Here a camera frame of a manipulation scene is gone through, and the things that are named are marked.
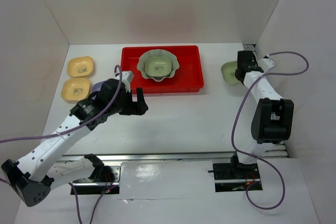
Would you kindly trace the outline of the purple square plate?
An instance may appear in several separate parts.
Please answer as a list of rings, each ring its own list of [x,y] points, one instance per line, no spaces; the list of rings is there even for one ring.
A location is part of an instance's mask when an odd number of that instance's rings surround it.
[[[91,94],[92,95],[97,95],[100,92],[100,90],[101,90],[101,88],[102,88],[102,86],[105,82],[107,82],[107,80],[104,80],[104,81],[101,81],[101,82],[98,82],[98,83],[94,84],[92,86],[92,89],[91,89]]]

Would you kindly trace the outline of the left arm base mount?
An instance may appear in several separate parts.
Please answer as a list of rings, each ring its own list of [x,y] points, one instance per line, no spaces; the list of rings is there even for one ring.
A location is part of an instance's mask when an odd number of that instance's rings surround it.
[[[121,163],[107,163],[111,174],[103,175],[97,182],[88,178],[72,182],[78,195],[117,195],[120,192]]]

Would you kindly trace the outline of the green scalloped bowl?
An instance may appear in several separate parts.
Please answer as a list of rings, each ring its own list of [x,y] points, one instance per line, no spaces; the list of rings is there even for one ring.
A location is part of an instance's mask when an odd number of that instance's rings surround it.
[[[149,77],[146,73],[145,73],[145,63],[146,61],[151,58],[151,57],[168,57],[172,60],[172,71],[171,73],[166,76],[166,77],[161,77],[161,78],[155,78],[155,77]],[[153,50],[149,50],[145,53],[143,53],[140,58],[139,58],[139,62],[137,64],[137,70],[141,72],[141,76],[144,79],[152,79],[155,82],[161,82],[164,79],[171,79],[175,76],[175,73],[177,70],[179,70],[180,68],[180,63],[178,62],[177,56],[174,55],[173,53],[164,50],[164,49],[153,49]]]

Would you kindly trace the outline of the green square plate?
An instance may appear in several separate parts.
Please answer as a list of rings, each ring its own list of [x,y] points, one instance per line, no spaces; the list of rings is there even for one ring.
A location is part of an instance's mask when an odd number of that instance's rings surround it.
[[[168,57],[151,57],[145,63],[145,73],[149,77],[161,78],[172,71],[172,60]]]
[[[230,61],[221,66],[223,79],[228,84],[238,84],[240,81],[236,78],[237,61]]]

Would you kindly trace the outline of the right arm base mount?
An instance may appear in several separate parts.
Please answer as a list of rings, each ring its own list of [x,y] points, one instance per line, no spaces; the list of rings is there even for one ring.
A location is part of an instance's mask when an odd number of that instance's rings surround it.
[[[236,192],[249,190],[263,190],[257,164],[238,165],[233,167],[229,163],[213,163],[208,171],[214,177],[215,192]]]

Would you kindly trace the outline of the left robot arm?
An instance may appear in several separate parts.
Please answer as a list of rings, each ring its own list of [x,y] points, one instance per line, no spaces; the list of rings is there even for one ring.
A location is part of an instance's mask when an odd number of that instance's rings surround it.
[[[14,161],[6,160],[1,169],[6,181],[27,207],[41,203],[55,188],[78,179],[110,183],[113,170],[95,154],[67,163],[58,160],[83,137],[114,114],[144,115],[148,110],[142,88],[137,100],[124,82],[105,81],[99,91],[89,95],[70,110],[64,122],[34,150]]]

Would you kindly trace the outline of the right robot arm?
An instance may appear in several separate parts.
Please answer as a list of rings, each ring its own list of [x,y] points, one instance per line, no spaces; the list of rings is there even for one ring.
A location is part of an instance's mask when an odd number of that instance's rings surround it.
[[[241,149],[242,153],[236,151],[230,159],[229,172],[234,178],[256,178],[257,158],[290,137],[293,102],[279,95],[266,78],[253,84],[274,67],[275,63],[267,56],[257,60],[248,50],[237,54],[235,77],[250,90],[257,106],[250,128],[252,139]]]

